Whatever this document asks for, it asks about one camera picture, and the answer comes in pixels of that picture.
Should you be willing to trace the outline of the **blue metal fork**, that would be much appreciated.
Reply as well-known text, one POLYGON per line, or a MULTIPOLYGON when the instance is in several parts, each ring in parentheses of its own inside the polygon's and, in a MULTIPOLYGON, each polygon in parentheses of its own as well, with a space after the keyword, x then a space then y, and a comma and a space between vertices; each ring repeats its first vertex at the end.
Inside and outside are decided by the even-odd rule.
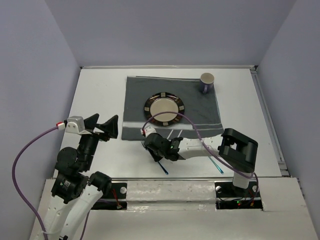
POLYGON ((161 169, 163 170, 163 172, 164 172, 166 175, 168 175, 169 172, 168 172, 168 171, 166 170, 166 168, 162 165, 162 163, 161 163, 160 161, 158 161, 157 163, 158 163, 158 165, 161 167, 161 169))

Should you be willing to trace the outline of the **black rimmed dinner plate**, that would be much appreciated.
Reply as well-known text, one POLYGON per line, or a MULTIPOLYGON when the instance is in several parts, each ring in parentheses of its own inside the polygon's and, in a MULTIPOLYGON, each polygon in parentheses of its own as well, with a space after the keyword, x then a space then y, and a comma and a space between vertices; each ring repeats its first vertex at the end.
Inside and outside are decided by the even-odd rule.
POLYGON ((185 105, 181 98, 169 93, 159 92, 150 96, 143 107, 143 113, 146 119, 153 119, 152 124, 160 127, 168 127, 177 124, 184 114, 185 105))

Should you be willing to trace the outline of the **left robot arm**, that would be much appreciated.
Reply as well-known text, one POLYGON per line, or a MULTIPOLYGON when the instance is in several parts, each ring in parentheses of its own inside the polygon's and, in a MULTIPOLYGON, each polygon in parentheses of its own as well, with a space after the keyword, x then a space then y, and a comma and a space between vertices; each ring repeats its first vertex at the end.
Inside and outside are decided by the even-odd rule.
POLYGON ((99 116, 72 116, 56 124, 58 130, 77 134, 80 140, 77 148, 64 147, 58 152, 44 229, 36 240, 71 240, 93 205, 110 194, 109 176, 99 171, 91 176, 83 174, 91 168, 98 143, 118 137, 118 115, 104 123, 98 123, 99 116))

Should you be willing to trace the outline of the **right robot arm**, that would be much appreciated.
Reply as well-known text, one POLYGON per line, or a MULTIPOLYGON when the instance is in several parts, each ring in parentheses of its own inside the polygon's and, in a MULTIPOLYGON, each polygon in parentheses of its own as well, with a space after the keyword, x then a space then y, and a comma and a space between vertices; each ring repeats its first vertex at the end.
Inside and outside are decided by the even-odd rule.
POLYGON ((175 137, 171 140, 162 137, 156 129, 149 126, 141 131, 143 147, 150 153, 155 162, 162 159, 170 161, 188 160, 197 157, 214 157, 233 170, 230 190, 235 196, 242 196, 249 189, 250 179, 255 172, 258 153, 258 142, 227 128, 222 135, 190 139, 175 137))

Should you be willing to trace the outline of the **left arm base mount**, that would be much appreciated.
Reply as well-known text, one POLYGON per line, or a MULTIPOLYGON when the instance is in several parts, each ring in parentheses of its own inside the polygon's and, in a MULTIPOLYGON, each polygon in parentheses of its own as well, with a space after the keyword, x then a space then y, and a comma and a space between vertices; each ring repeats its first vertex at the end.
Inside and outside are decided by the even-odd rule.
POLYGON ((91 208, 92 210, 121 211, 127 209, 126 182, 113 182, 111 189, 105 193, 91 208))

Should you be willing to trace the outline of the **grey striped cloth napkin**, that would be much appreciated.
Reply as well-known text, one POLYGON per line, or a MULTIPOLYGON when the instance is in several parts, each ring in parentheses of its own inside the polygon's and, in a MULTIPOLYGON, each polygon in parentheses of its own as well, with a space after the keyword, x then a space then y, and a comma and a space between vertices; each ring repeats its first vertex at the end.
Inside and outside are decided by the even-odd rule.
POLYGON ((150 124, 167 139, 224 132, 215 89, 203 93, 196 78, 127 77, 122 140, 142 140, 141 128, 151 117, 150 124))

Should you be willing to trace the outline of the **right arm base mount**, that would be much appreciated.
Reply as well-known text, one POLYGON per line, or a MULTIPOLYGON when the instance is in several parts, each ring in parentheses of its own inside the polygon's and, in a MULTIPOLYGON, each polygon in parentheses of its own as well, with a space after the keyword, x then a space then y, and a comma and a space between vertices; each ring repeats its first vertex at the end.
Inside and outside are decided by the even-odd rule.
POLYGON ((215 182, 215 206, 218 210, 263 210, 259 182, 250 180, 246 189, 236 187, 232 181, 215 182))

